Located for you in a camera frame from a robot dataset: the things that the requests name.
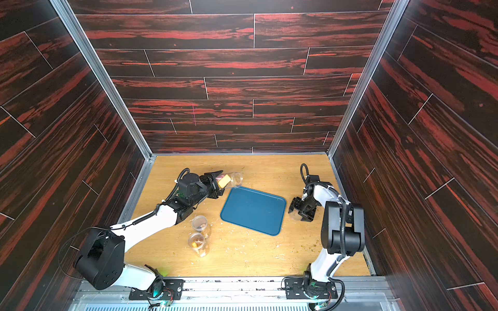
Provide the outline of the clear jar with cookies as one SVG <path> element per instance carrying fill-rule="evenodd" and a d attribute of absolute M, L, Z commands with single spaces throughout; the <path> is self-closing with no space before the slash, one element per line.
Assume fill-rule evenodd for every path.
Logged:
<path fill-rule="evenodd" d="M 231 184 L 229 184 L 225 189 L 237 188 L 243 184 L 242 172 L 223 172 L 223 174 L 228 174 L 232 178 Z"/>

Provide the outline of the clear jar lid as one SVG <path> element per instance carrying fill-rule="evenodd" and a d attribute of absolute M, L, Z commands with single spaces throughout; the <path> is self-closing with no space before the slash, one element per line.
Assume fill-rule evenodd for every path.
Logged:
<path fill-rule="evenodd" d="M 308 217 L 306 215 L 301 215 L 301 213 L 298 210 L 293 210 L 292 212 L 289 213 L 289 216 L 296 221 L 301 221 L 301 222 L 308 222 Z"/>

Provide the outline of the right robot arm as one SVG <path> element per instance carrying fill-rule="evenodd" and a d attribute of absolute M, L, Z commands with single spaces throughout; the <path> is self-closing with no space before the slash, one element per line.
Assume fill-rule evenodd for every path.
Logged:
<path fill-rule="evenodd" d="M 345 283 L 335 273 L 346 260 L 364 250 L 364 209 L 348 201 L 331 183 L 311 175 L 305 163 L 300 166 L 300 175 L 305 183 L 303 194 L 292 200 L 288 213 L 296 220 L 312 222 L 317 209 L 324 208 L 322 250 L 302 277 L 285 277 L 281 286 L 287 299 L 323 299 L 325 302 L 311 303 L 309 308 L 333 310 L 345 296 Z"/>

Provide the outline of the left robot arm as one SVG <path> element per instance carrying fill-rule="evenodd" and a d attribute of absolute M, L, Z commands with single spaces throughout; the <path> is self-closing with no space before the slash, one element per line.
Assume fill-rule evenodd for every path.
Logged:
<path fill-rule="evenodd" d="M 153 211 L 108 228 L 92 226 L 74 262 L 74 268 L 96 290 L 125 286 L 158 300 L 173 291 L 158 270 L 127 264 L 125 254 L 139 242 L 183 222 L 207 198 L 217 199 L 232 182 L 223 171 L 199 176 L 185 168 L 175 187 Z"/>

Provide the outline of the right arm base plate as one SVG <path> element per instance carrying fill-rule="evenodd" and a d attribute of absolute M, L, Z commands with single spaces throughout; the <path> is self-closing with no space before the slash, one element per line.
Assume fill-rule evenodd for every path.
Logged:
<path fill-rule="evenodd" d="M 332 282 L 318 282 L 305 277 L 284 277 L 281 289 L 288 300 L 337 299 L 337 289 Z"/>

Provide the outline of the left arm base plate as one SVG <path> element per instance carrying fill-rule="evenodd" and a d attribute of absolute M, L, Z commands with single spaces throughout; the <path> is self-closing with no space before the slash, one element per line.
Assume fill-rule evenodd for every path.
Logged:
<path fill-rule="evenodd" d="M 132 289 L 131 301 L 175 301 L 180 300 L 185 281 L 183 279 L 155 280 L 147 290 Z"/>

